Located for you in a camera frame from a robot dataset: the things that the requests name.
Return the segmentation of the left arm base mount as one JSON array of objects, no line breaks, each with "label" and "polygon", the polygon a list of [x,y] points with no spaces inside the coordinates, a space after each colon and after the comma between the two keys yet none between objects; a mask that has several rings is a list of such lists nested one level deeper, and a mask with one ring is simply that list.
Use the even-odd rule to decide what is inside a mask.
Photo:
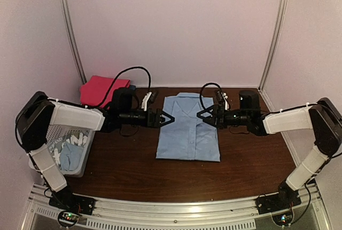
[{"label": "left arm base mount", "polygon": [[66,210],[67,212],[92,215],[95,206],[94,198],[74,194],[69,184],[60,191],[50,191],[50,206]]}]

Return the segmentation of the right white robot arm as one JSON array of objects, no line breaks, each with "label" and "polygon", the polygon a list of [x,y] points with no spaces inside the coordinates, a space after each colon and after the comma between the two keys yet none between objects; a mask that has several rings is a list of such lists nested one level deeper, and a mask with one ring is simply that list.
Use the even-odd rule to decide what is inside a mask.
[{"label": "right white robot arm", "polygon": [[298,190],[316,176],[330,160],[341,156],[341,114],[326,97],[315,103],[275,112],[261,110],[259,95],[251,90],[239,92],[239,108],[232,110],[227,94],[218,90],[218,103],[197,113],[204,123],[217,129],[244,126],[256,136],[310,129],[315,141],[312,149],[292,173],[278,186],[274,205],[286,209]]}]

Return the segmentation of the left aluminium corner post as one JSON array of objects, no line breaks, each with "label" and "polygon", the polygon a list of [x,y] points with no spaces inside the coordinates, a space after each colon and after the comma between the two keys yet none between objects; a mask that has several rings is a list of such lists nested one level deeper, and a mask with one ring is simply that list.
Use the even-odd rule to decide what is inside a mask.
[{"label": "left aluminium corner post", "polygon": [[60,0],[60,3],[66,27],[67,38],[69,41],[69,46],[71,48],[71,53],[76,67],[76,72],[80,78],[81,84],[83,85],[87,82],[87,78],[83,69],[80,53],[77,47],[68,0]]}]

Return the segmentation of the aluminium corner post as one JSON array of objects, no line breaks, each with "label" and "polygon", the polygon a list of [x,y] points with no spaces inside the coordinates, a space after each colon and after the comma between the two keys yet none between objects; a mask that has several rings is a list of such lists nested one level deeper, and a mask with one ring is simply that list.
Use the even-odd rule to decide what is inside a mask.
[{"label": "aluminium corner post", "polygon": [[71,53],[76,67],[76,72],[80,78],[81,84],[83,85],[87,82],[87,78],[83,69],[80,53],[77,47],[68,0],[60,0],[60,3],[66,27],[67,38],[69,41],[69,46],[71,48]]},{"label": "aluminium corner post", "polygon": [[271,70],[271,65],[273,63],[276,49],[277,49],[278,42],[279,42],[279,38],[281,35],[281,30],[282,30],[282,25],[283,25],[285,14],[286,14],[287,5],[288,5],[288,0],[279,0],[277,16],[276,16],[273,35],[272,35],[271,42],[270,42],[268,56],[267,56],[266,64],[265,64],[263,74],[260,80],[260,84],[258,87],[258,90],[260,92],[264,90],[270,70]]}]

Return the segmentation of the folded pink cloth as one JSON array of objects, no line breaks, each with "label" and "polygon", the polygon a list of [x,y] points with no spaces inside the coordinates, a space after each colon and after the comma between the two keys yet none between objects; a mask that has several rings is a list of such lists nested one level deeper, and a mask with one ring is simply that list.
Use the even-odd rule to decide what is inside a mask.
[{"label": "folded pink cloth", "polygon": [[[86,84],[80,87],[80,103],[89,106],[98,105],[104,99],[113,80],[113,78],[93,75]],[[113,92],[116,89],[121,87],[128,88],[129,86],[130,80],[117,79],[109,94],[106,96],[105,102],[100,107],[103,108],[105,104],[112,100]]]}]

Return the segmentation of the blue printed garment in basket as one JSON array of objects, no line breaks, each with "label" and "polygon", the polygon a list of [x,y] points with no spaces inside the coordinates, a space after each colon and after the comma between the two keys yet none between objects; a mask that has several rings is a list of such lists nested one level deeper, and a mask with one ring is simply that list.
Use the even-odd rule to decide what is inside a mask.
[{"label": "blue printed garment in basket", "polygon": [[50,154],[59,169],[66,174],[79,172],[88,147],[88,131],[74,131],[48,144]]}]

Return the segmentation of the aluminium front rail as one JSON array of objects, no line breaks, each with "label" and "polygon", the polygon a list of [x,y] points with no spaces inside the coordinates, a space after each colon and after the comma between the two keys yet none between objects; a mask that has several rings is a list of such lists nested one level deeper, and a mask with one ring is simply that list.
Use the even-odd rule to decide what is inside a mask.
[{"label": "aluminium front rail", "polygon": [[[82,215],[69,229],[332,229],[316,184],[308,185],[310,205],[290,227],[274,219],[288,214],[282,210],[260,214],[257,196],[225,201],[158,203],[95,199],[92,215]],[[49,205],[49,191],[33,185],[18,229],[68,229],[58,224],[61,209]]]}]

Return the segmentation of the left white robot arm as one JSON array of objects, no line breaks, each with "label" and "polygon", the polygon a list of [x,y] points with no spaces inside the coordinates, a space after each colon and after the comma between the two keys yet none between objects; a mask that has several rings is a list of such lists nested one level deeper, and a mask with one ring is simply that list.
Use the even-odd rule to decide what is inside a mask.
[{"label": "left white robot arm", "polygon": [[15,119],[15,138],[50,189],[58,193],[56,202],[64,210],[71,211],[77,200],[66,191],[67,181],[48,152],[46,136],[49,127],[57,125],[103,133],[120,129],[122,125],[162,128],[175,119],[162,109],[153,111],[149,107],[157,95],[150,91],[140,101],[134,90],[119,88],[113,92],[111,101],[100,107],[49,98],[38,91]]}]

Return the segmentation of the light blue shirt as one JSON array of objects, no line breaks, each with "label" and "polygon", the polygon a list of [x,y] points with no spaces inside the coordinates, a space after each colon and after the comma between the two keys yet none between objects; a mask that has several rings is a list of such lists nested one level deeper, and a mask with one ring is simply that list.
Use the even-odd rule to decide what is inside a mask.
[{"label": "light blue shirt", "polygon": [[220,162],[217,129],[197,117],[213,105],[210,97],[197,93],[178,93],[164,99],[163,110],[175,121],[160,129],[157,159]]}]

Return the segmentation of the right aluminium corner post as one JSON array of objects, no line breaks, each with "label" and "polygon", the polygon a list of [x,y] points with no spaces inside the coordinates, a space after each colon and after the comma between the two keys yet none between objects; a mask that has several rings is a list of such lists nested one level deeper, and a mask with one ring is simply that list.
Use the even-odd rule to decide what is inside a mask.
[{"label": "right aluminium corner post", "polygon": [[270,70],[271,70],[271,65],[273,63],[276,49],[277,49],[278,42],[279,42],[279,38],[281,35],[281,30],[282,30],[282,25],[283,25],[285,14],[286,14],[287,5],[288,5],[288,0],[279,0],[277,16],[276,16],[273,35],[272,35],[271,42],[270,42],[268,56],[267,56],[266,64],[265,64],[263,74],[260,80],[260,84],[258,87],[258,90],[260,92],[264,90]]}]

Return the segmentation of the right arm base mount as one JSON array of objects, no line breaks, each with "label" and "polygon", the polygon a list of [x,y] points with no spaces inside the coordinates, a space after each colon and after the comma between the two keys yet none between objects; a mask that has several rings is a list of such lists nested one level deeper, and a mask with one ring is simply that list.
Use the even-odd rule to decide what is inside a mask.
[{"label": "right arm base mount", "polygon": [[286,181],[281,182],[276,194],[261,194],[255,199],[259,214],[272,213],[289,209],[292,205],[300,205],[298,189],[293,190]]}]

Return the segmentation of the white plastic laundry basket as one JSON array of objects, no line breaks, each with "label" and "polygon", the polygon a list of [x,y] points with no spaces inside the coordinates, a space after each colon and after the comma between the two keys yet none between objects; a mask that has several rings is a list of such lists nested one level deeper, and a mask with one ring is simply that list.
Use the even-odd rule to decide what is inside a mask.
[{"label": "white plastic laundry basket", "polygon": [[95,131],[53,125],[46,135],[47,146],[62,174],[80,178],[84,174]]}]

